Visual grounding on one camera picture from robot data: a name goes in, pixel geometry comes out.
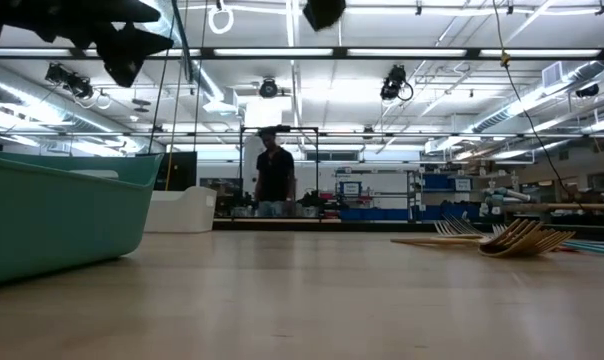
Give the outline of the blue storage bins shelf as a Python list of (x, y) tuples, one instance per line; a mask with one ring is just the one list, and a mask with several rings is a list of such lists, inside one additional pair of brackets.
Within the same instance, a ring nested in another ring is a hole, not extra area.
[(335, 192), (345, 221), (434, 222), (447, 215), (480, 216), (479, 196), (469, 177), (423, 170), (335, 173)]

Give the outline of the silver ventilation duct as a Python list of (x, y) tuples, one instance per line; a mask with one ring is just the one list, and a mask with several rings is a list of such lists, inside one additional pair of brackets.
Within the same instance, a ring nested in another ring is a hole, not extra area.
[(553, 98), (586, 88), (604, 77), (604, 61), (558, 61), (544, 68), (541, 79), (526, 88), (515, 87), (513, 95), (481, 113), (465, 133), (481, 133), (502, 122), (523, 115)]

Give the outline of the white plastic bin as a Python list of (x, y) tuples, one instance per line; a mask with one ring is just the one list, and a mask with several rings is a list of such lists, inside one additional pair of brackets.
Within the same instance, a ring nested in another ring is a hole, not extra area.
[(154, 191), (145, 233), (205, 233), (212, 230), (217, 192), (200, 186)]

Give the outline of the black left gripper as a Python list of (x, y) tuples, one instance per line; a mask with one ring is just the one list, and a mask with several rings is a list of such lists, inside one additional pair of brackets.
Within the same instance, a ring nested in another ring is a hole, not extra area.
[[(68, 39), (76, 48), (96, 44), (106, 72), (121, 87), (130, 88), (145, 59), (173, 48), (170, 38), (143, 31), (132, 23), (158, 21), (160, 12), (140, 0), (0, 0), (0, 38), (5, 26), (35, 33), (53, 43)], [(94, 23), (112, 24), (94, 33)]]

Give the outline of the black table frame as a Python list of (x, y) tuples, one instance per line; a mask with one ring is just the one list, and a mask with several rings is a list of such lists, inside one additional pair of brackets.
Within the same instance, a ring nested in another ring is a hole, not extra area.
[[(575, 232), (576, 239), (604, 242), (604, 226), (546, 225), (559, 231)], [(407, 222), (331, 222), (304, 219), (215, 219), (213, 231), (299, 231), (299, 232), (373, 232), (435, 233), (433, 223)]]

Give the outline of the overhead frame bar with lights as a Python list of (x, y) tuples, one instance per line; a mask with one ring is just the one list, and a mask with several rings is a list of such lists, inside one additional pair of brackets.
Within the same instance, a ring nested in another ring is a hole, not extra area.
[(506, 53), (520, 61), (604, 61), (604, 48), (365, 48), (365, 47), (275, 47), (275, 48), (191, 48), (187, 51), (174, 48), (149, 57), (180, 59), (186, 55), (193, 59), (278, 59), (278, 60), (428, 60), (428, 61), (480, 61), (498, 60)]

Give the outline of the teal plastic bin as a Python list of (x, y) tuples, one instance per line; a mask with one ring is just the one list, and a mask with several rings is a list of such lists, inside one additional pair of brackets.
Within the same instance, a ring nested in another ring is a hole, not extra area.
[(161, 163), (0, 152), (0, 284), (133, 252)]

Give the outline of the round black ceiling device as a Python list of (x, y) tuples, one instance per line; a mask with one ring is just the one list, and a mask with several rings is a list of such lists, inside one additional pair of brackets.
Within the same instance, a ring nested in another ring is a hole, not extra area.
[(259, 90), (258, 94), (265, 99), (274, 98), (278, 95), (279, 88), (274, 78), (264, 78)]

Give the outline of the person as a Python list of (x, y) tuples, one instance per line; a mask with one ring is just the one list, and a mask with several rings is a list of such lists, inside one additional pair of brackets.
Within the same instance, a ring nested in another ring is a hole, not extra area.
[(293, 155), (277, 143), (273, 127), (261, 129), (259, 137), (265, 150), (258, 156), (256, 165), (258, 216), (283, 217), (295, 191)]

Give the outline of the gold fork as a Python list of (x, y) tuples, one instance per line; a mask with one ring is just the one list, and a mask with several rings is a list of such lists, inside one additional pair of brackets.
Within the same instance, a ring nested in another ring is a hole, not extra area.
[(530, 257), (549, 252), (571, 239), (574, 231), (537, 230), (518, 240), (502, 253), (503, 257)]
[(422, 238), (391, 239), (404, 245), (473, 245), (487, 257), (525, 256), (539, 249), (553, 230), (543, 228), (543, 223), (516, 220), (497, 235), (450, 234)]

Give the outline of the black benchtop equipment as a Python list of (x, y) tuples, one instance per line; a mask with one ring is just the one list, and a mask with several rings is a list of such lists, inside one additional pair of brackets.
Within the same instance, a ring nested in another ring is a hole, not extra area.
[(303, 197), (297, 201), (302, 207), (323, 207), (326, 204), (327, 200), (320, 196), (318, 190), (313, 190), (310, 192), (306, 192)]

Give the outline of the white rolled tubes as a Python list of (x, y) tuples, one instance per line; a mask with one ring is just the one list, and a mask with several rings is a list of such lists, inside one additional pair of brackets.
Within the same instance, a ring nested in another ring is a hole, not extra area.
[(530, 203), (531, 196), (505, 187), (486, 188), (484, 202), (489, 206), (502, 206), (505, 204)]

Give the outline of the wooden workbench top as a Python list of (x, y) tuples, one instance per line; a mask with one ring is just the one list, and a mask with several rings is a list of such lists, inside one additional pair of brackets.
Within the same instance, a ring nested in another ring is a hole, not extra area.
[(604, 211), (604, 204), (521, 203), (503, 205), (502, 209), (505, 212), (548, 212), (555, 210)]

